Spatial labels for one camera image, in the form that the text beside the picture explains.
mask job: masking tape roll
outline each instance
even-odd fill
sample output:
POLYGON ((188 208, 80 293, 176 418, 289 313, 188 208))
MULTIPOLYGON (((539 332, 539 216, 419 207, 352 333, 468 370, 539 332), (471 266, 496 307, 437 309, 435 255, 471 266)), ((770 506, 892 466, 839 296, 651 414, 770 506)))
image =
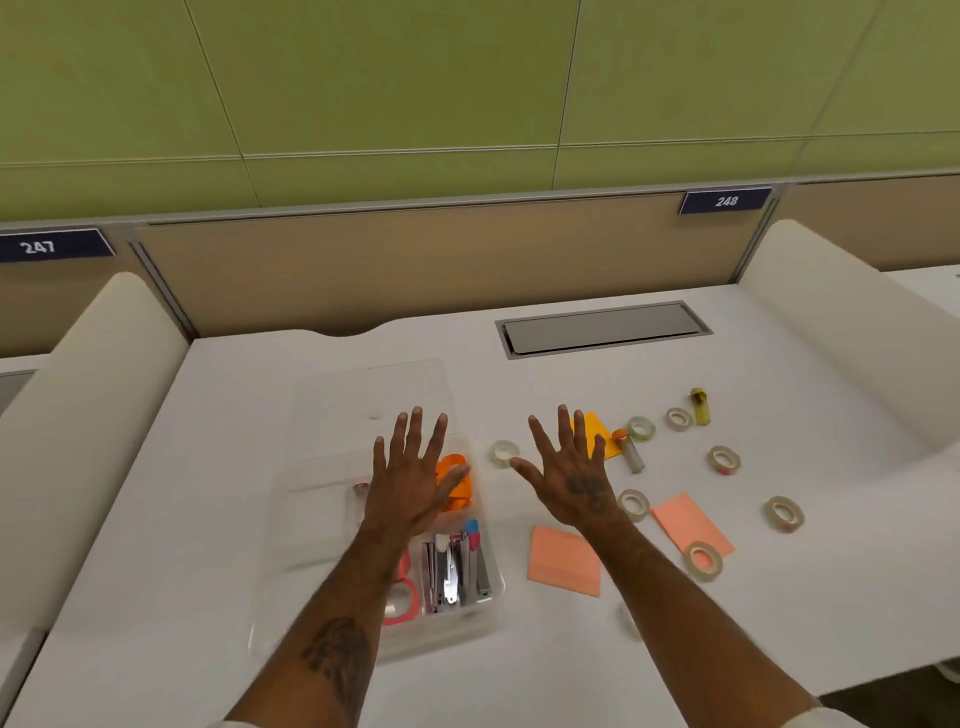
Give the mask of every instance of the masking tape roll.
POLYGON ((650 500, 643 493, 635 491, 633 488, 628 488, 621 493, 616 500, 616 504, 634 523, 643 521, 646 515, 650 513, 650 500), (633 507, 628 507, 627 503, 631 503, 633 507))
POLYGON ((666 411, 664 419, 666 420, 666 426, 677 432, 684 432, 693 425, 693 415, 680 407, 670 407, 666 411))
POLYGON ((645 443, 657 434, 657 426, 645 417, 631 417, 627 422, 627 432, 635 440, 645 443))
POLYGON ((410 579, 400 579, 390 588, 390 592, 387 594, 387 608, 383 618, 383 626, 389 627, 392 624, 400 624, 404 621, 410 621, 417 616, 419 611, 420 596, 417 594, 417 587, 412 581, 410 581, 410 579), (403 599, 409 598, 410 607, 401 615, 387 617, 387 614, 392 613, 394 607, 393 600, 397 597, 402 597, 403 599))
POLYGON ((773 496, 763 504, 763 515, 767 521, 783 533, 793 533, 806 522, 804 509, 788 497, 773 496))
POLYGON ((723 557, 720 552, 710 544, 703 541, 694 541, 690 546, 684 549, 684 563, 688 570, 698 581, 713 581, 723 571, 723 557), (710 566, 701 569, 693 560, 694 554, 702 553, 710 560, 710 566))
POLYGON ((710 452, 707 453, 707 462, 721 475, 733 475, 743 465, 740 456, 723 445, 714 445, 710 448, 710 452))
POLYGON ((510 458, 520 455, 520 448, 510 440, 497 440, 490 447, 490 459, 497 468, 509 468, 510 458))

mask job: green wall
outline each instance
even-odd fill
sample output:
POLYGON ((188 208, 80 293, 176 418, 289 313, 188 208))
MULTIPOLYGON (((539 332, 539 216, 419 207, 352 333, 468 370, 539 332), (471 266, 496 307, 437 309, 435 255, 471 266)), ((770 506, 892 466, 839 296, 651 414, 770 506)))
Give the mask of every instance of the green wall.
POLYGON ((956 0, 0 0, 0 220, 960 166, 956 0))

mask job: arm tattoo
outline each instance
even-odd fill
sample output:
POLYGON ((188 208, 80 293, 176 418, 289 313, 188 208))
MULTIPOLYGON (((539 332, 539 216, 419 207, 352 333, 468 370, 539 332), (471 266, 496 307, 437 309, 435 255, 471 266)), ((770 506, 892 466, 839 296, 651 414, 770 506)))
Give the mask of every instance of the arm tattoo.
POLYGON ((587 506, 591 511, 601 511, 606 505, 603 495, 608 486, 603 478, 596 475, 571 475, 564 485, 574 496, 587 496, 587 506))
POLYGON ((363 629, 350 617, 335 617, 320 628, 300 658, 323 674, 347 721, 355 726, 373 671, 370 642, 363 629))

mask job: desk number plate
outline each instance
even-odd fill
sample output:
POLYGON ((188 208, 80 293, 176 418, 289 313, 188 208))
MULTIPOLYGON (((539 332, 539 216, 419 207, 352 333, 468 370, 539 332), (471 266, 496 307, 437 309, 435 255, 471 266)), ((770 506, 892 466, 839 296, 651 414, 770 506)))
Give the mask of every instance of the desk number plate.
POLYGON ((96 228, 74 231, 14 232, 0 235, 0 263, 105 257, 113 249, 96 228))
POLYGON ((706 192, 687 192, 680 205, 681 215, 701 212, 733 212, 745 209, 760 209, 766 205, 773 187, 749 189, 711 189, 706 192))

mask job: pink sticky note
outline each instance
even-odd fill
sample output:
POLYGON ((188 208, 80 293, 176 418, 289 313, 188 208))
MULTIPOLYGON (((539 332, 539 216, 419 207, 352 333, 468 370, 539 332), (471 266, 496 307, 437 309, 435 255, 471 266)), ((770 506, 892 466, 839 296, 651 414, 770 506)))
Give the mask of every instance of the pink sticky note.
POLYGON ((700 506, 693 502, 689 493, 672 497, 651 512, 680 551, 694 541, 710 544, 724 558, 736 551, 720 529, 713 525, 713 521, 707 518, 707 514, 700 510, 700 506))
POLYGON ((527 578, 589 596, 600 595, 600 557, 578 533, 534 526, 527 578))

